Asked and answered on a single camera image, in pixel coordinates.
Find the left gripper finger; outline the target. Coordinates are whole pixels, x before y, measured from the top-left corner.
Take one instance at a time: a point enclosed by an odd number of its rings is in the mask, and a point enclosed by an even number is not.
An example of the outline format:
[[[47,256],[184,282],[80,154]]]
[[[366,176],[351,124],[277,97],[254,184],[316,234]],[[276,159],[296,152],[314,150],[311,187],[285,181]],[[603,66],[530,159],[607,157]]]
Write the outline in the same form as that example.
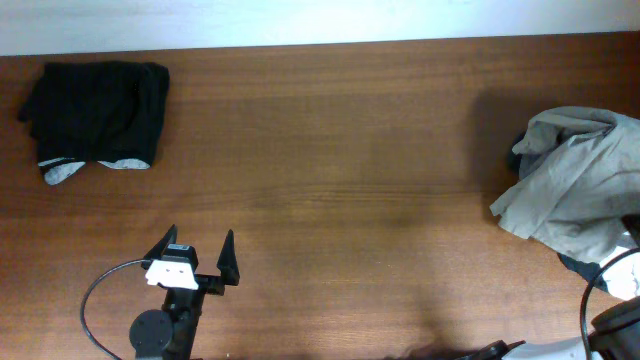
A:
[[[216,267],[220,271],[221,281],[225,285],[239,285],[240,272],[235,253],[234,232],[232,230],[229,230],[225,237]]]
[[[160,260],[164,251],[170,244],[175,244],[177,240],[177,226],[173,224],[165,235],[145,254],[144,262],[141,264],[143,269],[148,269],[154,260]]]

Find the khaki cargo shorts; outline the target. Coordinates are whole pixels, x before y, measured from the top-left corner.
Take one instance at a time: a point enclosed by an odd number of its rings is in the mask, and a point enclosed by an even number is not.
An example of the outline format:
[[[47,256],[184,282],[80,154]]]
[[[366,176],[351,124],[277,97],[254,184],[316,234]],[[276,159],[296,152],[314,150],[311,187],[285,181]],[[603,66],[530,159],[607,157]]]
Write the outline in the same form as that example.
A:
[[[502,229],[591,263],[609,256],[639,211],[639,122],[564,106],[534,116],[512,151],[519,182],[490,207]]]

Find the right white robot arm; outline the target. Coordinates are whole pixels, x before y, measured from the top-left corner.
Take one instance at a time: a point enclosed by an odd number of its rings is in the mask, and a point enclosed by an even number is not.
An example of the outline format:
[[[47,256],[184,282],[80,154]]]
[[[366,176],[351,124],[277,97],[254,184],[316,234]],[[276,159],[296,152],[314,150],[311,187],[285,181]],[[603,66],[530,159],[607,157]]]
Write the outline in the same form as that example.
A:
[[[592,320],[586,351],[581,337],[554,343],[496,341],[469,354],[468,360],[639,360],[639,298],[620,303]]]

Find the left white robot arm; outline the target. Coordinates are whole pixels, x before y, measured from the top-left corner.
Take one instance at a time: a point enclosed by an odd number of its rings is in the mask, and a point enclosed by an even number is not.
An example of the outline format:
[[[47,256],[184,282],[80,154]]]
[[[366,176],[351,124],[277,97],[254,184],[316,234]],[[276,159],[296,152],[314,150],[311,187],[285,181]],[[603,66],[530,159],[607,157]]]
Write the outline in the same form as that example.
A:
[[[225,237],[217,275],[196,272],[196,249],[179,244],[177,234],[171,226],[143,257],[147,284],[164,289],[166,296],[161,308],[142,312],[130,326],[137,359],[190,359],[205,297],[222,296],[226,287],[240,281],[233,231]]]

